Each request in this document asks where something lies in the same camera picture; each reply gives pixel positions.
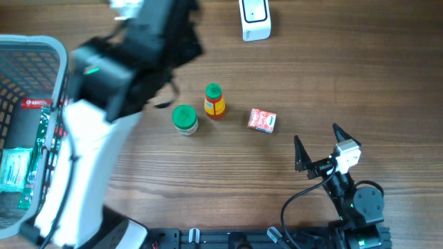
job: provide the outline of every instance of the wood grain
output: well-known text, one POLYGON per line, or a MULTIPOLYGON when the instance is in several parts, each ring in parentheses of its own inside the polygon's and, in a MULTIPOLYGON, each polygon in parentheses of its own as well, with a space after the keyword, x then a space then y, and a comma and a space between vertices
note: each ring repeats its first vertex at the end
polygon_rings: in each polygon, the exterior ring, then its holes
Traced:
MULTIPOLYGON (((267 228, 282 204, 318 181, 294 171, 293 136, 313 159, 332 151, 332 123, 363 143, 354 180, 385 188, 395 248, 443 248, 443 3, 272 1, 272 36, 245 43, 238 3, 205 1, 206 53, 177 71, 200 121, 177 134, 171 109, 146 107, 121 151, 107 204, 150 228, 267 228), (204 88, 218 82, 226 117, 209 120, 204 88), (246 128, 251 108, 277 113, 273 134, 246 128)), ((2 8, 0 32, 45 34, 69 50, 112 28, 106 6, 2 8)), ((158 99, 168 99, 164 90, 158 99)), ((337 219, 323 190, 289 206, 290 225, 337 219)), ((18 237, 0 248, 25 248, 18 237)))

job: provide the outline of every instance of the green snack wrapper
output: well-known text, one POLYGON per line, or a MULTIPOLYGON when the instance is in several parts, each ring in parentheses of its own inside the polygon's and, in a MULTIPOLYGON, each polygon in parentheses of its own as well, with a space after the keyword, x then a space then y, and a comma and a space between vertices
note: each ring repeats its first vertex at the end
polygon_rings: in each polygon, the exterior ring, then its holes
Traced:
POLYGON ((22 192, 33 149, 4 149, 0 166, 0 192, 22 192))
POLYGON ((18 209, 27 210, 30 207, 31 201, 33 199, 33 189, 35 184, 35 178, 37 177, 37 168, 39 165, 39 160, 42 157, 40 151, 44 146, 44 139, 46 136, 46 130, 48 129, 49 117, 51 110, 49 107, 42 107, 42 114, 40 116, 39 127, 37 128, 37 137, 35 139, 35 145, 33 150, 33 157, 30 163, 28 174, 26 176, 25 188, 21 194, 18 209))

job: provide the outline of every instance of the red and yellow bottle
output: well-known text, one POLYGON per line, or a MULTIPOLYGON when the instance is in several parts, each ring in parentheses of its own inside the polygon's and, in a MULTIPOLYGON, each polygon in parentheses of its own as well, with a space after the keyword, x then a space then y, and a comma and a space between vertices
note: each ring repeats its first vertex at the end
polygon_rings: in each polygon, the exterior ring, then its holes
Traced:
POLYGON ((209 118, 214 120, 220 119, 226 112, 221 89, 217 83, 211 83, 206 87, 205 111, 209 118))

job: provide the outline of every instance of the green light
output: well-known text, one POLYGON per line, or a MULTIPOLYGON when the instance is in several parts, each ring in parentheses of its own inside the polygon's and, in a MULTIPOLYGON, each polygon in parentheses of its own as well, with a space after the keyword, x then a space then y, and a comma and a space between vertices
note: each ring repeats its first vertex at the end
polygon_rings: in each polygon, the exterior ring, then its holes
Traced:
POLYGON ((86 74, 92 74, 92 73, 95 73, 95 72, 97 72, 99 70, 100 70, 100 68, 93 68, 93 69, 87 71, 86 74))

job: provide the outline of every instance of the wooden surface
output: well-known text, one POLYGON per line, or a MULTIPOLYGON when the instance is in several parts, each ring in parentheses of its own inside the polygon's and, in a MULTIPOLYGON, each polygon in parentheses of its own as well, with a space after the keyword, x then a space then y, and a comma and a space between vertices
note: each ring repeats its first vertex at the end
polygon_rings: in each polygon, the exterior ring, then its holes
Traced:
MULTIPOLYGON (((293 136, 317 160, 332 152, 337 122, 363 143, 354 180, 386 191, 384 225, 394 247, 443 248, 443 2, 270 6, 271 38, 245 43, 238 2, 203 4, 206 54, 177 71, 177 104, 196 108, 200 128, 180 136, 172 108, 147 107, 121 151, 107 204, 150 228, 280 225, 282 204, 318 182, 294 171, 293 136), (218 122, 204 114, 210 82, 220 83, 228 105, 218 122), (273 134, 246 128, 252 108, 277 113, 273 134)), ((72 50, 111 30, 113 16, 106 6, 2 8, 0 32, 51 35, 72 50)), ((324 190, 298 199, 286 215, 291 226, 337 218, 324 190)), ((0 242, 27 247, 19 237, 0 242)))

